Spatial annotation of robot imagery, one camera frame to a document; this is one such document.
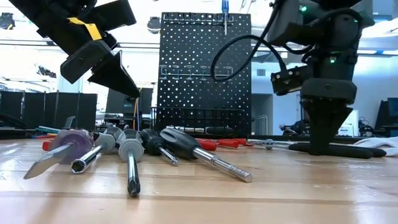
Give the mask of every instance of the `white cloth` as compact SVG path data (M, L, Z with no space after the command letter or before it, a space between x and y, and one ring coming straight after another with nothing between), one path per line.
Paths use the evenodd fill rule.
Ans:
M391 138L367 138L353 144L354 146L382 149L386 156L398 156L398 137Z

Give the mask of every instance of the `pegboard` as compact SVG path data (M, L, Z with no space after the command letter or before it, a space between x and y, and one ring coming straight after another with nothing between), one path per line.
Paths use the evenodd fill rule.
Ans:
M173 120L167 125L204 126L219 125L202 122L183 123L187 113L196 114L197 109L241 110L230 124L223 125L239 130L240 134L251 132L251 65L227 82L216 82L210 77L210 65L217 51L232 38L251 33L251 18L248 14L230 14L227 35L224 34L222 14L164 12L159 54L159 82L157 94L157 122ZM216 75L225 76L238 69L251 51L251 41L241 40L224 52L216 66ZM181 112L181 108L192 112ZM221 119L230 113L217 112Z

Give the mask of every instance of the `blue screwdriver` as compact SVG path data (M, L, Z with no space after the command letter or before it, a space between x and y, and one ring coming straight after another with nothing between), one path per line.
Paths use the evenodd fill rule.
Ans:
M224 17L224 34L226 35L226 29L228 26L229 0L223 0L222 10L223 10L223 17Z

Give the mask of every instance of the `desk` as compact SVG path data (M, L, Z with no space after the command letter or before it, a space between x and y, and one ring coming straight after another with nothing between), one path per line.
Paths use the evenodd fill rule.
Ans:
M398 158L219 149L252 172L246 184L200 162L173 167L145 155L137 199L126 192L126 164L117 155L101 156L82 175L54 166L23 180L40 145L0 141L0 223L397 223Z

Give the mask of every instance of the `wooden table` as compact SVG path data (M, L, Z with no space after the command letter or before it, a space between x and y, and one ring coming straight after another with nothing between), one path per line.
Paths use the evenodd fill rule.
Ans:
M54 166L23 180L40 146L0 141L0 223L398 223L398 158L218 149L252 172L246 184L198 161L173 167L145 155L140 197L130 198L118 155L101 156L82 175Z

